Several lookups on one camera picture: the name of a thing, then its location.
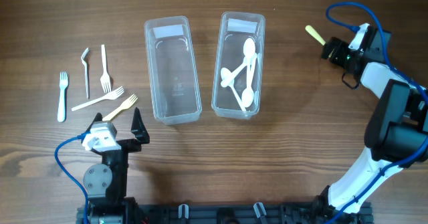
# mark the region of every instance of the plastic fork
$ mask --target plastic fork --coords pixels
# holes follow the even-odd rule
[[[123,103],[117,109],[113,110],[106,117],[104,117],[102,119],[102,121],[112,120],[116,115],[119,114],[120,111],[127,110],[127,109],[131,108],[131,106],[135,104],[137,99],[138,99],[138,97],[135,94],[131,95],[129,98],[127,98],[125,101],[123,101]]]
[[[58,104],[58,122],[66,120],[66,88],[68,87],[68,76],[66,72],[60,72],[60,103]]]
[[[115,99],[119,98],[119,96],[121,96],[124,92],[125,92],[125,90],[121,86],[121,87],[111,91],[110,93],[107,93],[105,96],[102,96],[101,98],[91,100],[89,102],[86,102],[86,103],[80,104],[76,107],[73,107],[72,111],[79,110],[81,108],[85,108],[86,106],[98,103],[101,100],[115,100]]]
[[[85,49],[80,59],[82,60],[82,64],[85,66],[85,84],[86,84],[86,98],[89,99],[89,83],[88,83],[88,64],[85,61],[86,54],[88,54],[89,48]]]
[[[104,90],[104,93],[109,93],[110,91],[112,91],[112,82],[107,72],[106,47],[104,47],[104,44],[101,45],[101,58],[102,58],[102,68],[104,69],[104,73],[100,78],[101,86],[102,86],[102,90]]]

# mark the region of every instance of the wood grain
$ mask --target wood grain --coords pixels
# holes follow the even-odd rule
[[[130,156],[128,195],[139,203],[253,203],[309,201],[337,181],[364,146],[377,99],[351,91],[341,70],[320,57],[304,30],[351,40],[324,16],[329,4],[351,0],[0,0],[0,223],[73,223],[83,195],[54,160],[55,147],[83,132],[97,112],[107,114],[135,93],[151,144]],[[390,58],[424,85],[426,0],[352,0],[368,5],[393,32]],[[250,121],[216,117],[211,93],[221,14],[266,18],[261,108]],[[144,22],[189,19],[203,111],[198,122],[164,126],[153,117]],[[371,20],[356,9],[334,16]],[[91,49],[91,99],[101,96],[100,45],[121,101],[71,112],[86,101],[80,55]],[[67,71],[67,120],[56,121],[58,73]],[[114,120],[118,138],[129,133],[132,111]],[[79,180],[100,158],[79,143],[60,152]],[[376,223],[428,222],[428,165],[415,164],[370,197]]]

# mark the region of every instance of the empty plastic container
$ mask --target empty plastic container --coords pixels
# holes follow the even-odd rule
[[[201,96],[187,18],[148,20],[144,30],[154,117],[164,124],[198,120]]]
[[[221,68],[230,72],[237,69],[244,59],[244,42],[252,38],[255,43],[257,59],[251,88],[254,91],[252,104],[241,110],[230,87],[221,86]],[[259,112],[261,71],[263,70],[263,47],[265,38],[265,18],[254,13],[225,12],[221,16],[219,43],[217,46],[217,60],[215,63],[213,101],[211,106],[218,116],[229,118],[250,119]],[[247,67],[236,76],[234,87],[240,98],[247,87]]]

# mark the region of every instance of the plastic bin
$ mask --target plastic bin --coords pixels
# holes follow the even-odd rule
[[[263,47],[265,37],[265,18],[254,13],[225,12],[221,16],[217,60],[215,63],[213,100],[211,103],[215,113],[221,117],[250,119],[259,112],[261,92],[261,72],[263,70]],[[243,111],[230,87],[221,86],[221,68],[230,72],[237,69],[244,59],[243,45],[245,40],[252,38],[255,42],[257,59],[251,87],[254,91],[253,103]],[[247,87],[247,67],[236,76],[234,87],[240,98]]]
[[[148,20],[144,30],[154,117],[168,125],[198,120],[201,96],[187,18]]]

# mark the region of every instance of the wooden table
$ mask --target wooden table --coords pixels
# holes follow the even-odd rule
[[[102,95],[100,45],[106,44],[114,85],[136,104],[151,137],[130,155],[128,196],[147,203],[278,203],[310,201],[337,181],[361,153],[377,99],[349,90],[342,70],[320,59],[321,46],[305,31],[350,41],[329,22],[338,1],[372,8],[385,29],[393,64],[428,85],[427,0],[0,0],[0,223],[73,223],[81,190],[60,170],[55,147],[85,131],[105,101],[77,112],[86,101],[80,56],[90,47],[90,96]],[[261,108],[250,121],[217,117],[211,93],[221,14],[266,18]],[[189,19],[203,111],[199,121],[165,126],[153,117],[144,22]],[[338,9],[343,21],[372,23],[360,10]],[[67,120],[56,120],[60,71],[70,75]],[[118,138],[130,138],[132,110],[114,120]],[[73,142],[60,152],[82,180],[100,157]],[[428,165],[393,176],[369,199],[376,223],[428,222]]]

